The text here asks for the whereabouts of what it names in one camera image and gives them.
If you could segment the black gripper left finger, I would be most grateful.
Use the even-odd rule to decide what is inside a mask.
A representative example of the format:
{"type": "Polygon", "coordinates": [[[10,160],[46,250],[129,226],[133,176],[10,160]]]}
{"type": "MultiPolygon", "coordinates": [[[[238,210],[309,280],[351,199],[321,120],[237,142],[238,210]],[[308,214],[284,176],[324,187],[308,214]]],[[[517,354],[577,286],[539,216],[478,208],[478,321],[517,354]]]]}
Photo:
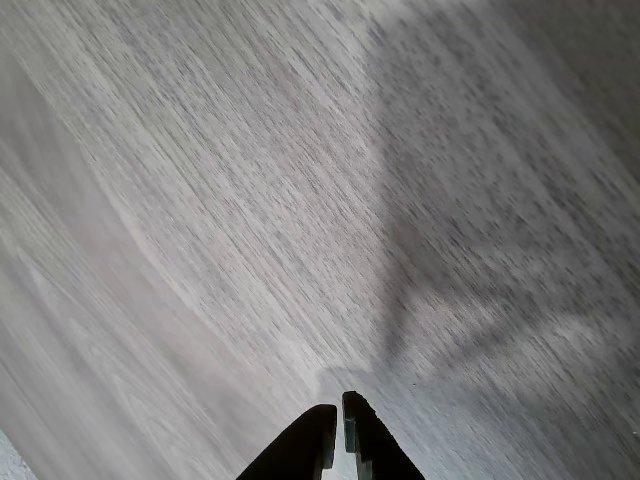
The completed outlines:
{"type": "Polygon", "coordinates": [[[333,467],[337,407],[318,404],[284,429],[237,480],[321,479],[333,467]]]}

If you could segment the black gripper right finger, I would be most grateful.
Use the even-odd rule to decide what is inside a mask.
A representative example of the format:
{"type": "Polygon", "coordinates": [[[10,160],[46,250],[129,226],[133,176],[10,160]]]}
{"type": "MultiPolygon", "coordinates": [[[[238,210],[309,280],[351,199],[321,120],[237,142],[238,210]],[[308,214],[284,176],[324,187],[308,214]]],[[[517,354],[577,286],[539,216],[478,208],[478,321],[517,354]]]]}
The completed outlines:
{"type": "Polygon", "coordinates": [[[345,449],[355,455],[359,479],[425,479],[361,394],[344,392],[342,407],[345,449]]]}

